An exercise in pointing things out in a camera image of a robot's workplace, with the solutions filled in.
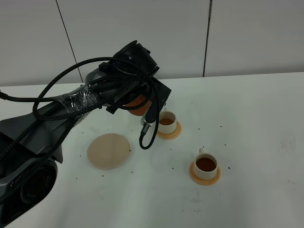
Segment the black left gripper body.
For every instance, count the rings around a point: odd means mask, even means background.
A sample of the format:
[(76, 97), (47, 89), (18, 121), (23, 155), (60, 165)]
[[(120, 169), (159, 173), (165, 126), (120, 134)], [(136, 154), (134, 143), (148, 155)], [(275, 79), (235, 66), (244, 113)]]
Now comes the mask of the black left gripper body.
[(110, 113), (114, 113), (118, 108), (127, 110), (131, 114), (144, 114), (149, 107), (149, 101), (147, 101), (141, 107), (134, 109), (134, 107), (142, 104), (149, 95), (149, 86), (146, 83), (129, 82), (123, 88), (120, 97), (116, 97), (110, 107), (106, 110)]

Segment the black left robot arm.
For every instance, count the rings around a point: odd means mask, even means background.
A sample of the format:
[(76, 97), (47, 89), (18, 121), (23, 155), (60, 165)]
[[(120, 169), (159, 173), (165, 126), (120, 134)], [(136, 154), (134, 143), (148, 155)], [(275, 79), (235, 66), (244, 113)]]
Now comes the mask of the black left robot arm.
[[(74, 91), (46, 97), (51, 87), (69, 72), (98, 62), (85, 83)], [(95, 109), (136, 110), (148, 106), (142, 118), (140, 140), (159, 114), (171, 90), (154, 76), (157, 63), (137, 41), (112, 57), (79, 62), (55, 77), (38, 97), (3, 100), (32, 103), (32, 112), (0, 123), (0, 225), (5, 227), (40, 203), (52, 190), (57, 163), (63, 161), (62, 142), (74, 126)]]

